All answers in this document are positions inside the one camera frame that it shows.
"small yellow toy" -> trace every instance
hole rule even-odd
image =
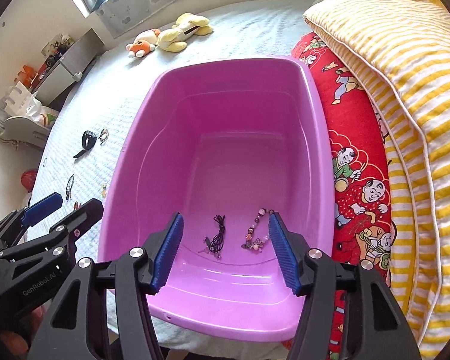
[[[208,25],[209,19],[205,16],[184,13],[176,20],[176,25],[169,30],[164,30],[158,36],[157,46],[165,51],[179,53],[187,46],[185,40],[193,34],[208,35],[214,29]]]

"red fabric with cartoon children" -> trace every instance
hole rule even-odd
[[[331,257],[342,263],[373,262],[389,281],[395,229],[384,138],[367,94],[337,56],[315,34],[292,51],[310,69],[327,122],[335,180],[335,231]],[[338,359],[344,323],[344,292],[337,291],[329,358]],[[291,341],[283,343],[291,346]]]

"blue ridged pad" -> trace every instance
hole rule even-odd
[[[183,236],[183,216],[178,214],[170,226],[159,252],[155,258],[154,274],[150,285],[158,292],[167,284],[168,275],[172,269],[176,252]]]
[[[30,226],[35,226],[51,213],[58,210],[62,206],[62,203],[62,196],[58,192],[54,192],[51,195],[48,195],[46,198],[30,206],[25,210],[25,213],[23,214],[23,227],[28,228]]]
[[[270,215],[268,231],[285,284],[296,295],[301,288],[298,262],[275,215]]]

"black hair clip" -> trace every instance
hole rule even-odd
[[[92,147],[95,146],[95,142],[97,142],[97,136],[91,131],[85,131],[82,135],[83,150],[77,155],[74,155],[73,158],[82,157],[87,151],[91,150]]]
[[[102,130],[102,132],[100,133],[98,139],[100,140],[100,146],[103,146],[104,143],[107,141],[108,139],[108,130],[106,128],[104,128]]]
[[[72,197],[73,181],[75,181],[75,175],[71,175],[65,188],[65,199],[68,201]]]

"purple plastic tub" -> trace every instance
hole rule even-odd
[[[164,73],[123,146],[98,256],[115,259],[163,230],[174,211],[183,239],[151,315],[200,333],[272,342],[295,335],[304,298],[285,286],[271,242],[240,247],[261,207],[330,254],[331,152],[308,69],[288,58],[230,59]],[[221,259],[199,253],[225,215]],[[254,238],[267,234],[268,216]]]

